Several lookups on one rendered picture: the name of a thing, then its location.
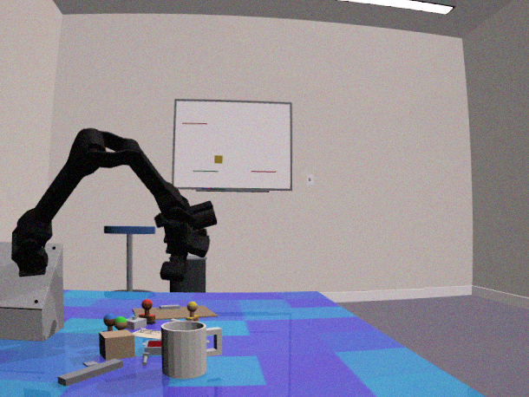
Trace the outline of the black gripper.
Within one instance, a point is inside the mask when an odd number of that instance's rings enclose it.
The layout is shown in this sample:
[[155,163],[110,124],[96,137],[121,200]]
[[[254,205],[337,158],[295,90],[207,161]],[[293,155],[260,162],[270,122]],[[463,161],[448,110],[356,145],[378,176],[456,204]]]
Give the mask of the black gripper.
[[194,231],[193,227],[190,227],[188,223],[186,223],[186,228],[187,234],[180,239],[171,239],[166,235],[164,237],[164,243],[167,243],[166,254],[171,254],[170,258],[173,259],[173,261],[165,261],[162,264],[160,270],[160,278],[162,280],[176,282],[182,282],[185,280],[188,264],[186,264],[187,256],[182,256],[183,245],[186,244],[186,239],[189,236],[188,232],[191,234],[197,232]]

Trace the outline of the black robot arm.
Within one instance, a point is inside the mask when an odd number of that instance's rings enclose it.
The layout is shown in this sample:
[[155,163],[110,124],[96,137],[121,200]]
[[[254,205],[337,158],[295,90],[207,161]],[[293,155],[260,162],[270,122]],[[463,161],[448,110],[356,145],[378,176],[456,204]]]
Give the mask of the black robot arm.
[[[115,152],[107,152],[106,147]],[[186,223],[194,232],[183,245],[182,256],[205,257],[209,250],[206,227],[216,225],[212,202],[190,206],[187,198],[156,171],[136,140],[89,127],[75,137],[67,163],[50,184],[35,208],[25,212],[12,232],[11,260],[17,263],[20,277],[44,275],[48,266],[45,244],[52,238],[51,220],[84,176],[98,168],[128,165],[153,194],[161,213],[153,219],[164,226],[171,239],[187,234]],[[43,247],[43,248],[42,248]],[[22,274],[22,275],[21,275]]]

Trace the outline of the grey mug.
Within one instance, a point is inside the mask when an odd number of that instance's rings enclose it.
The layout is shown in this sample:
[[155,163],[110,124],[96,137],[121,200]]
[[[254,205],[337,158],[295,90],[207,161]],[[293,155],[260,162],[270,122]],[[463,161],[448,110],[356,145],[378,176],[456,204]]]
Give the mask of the grey mug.
[[[213,348],[206,337],[214,335]],[[161,325],[162,373],[175,379],[192,379],[206,372],[206,357],[222,355],[221,328],[201,322],[176,321]]]

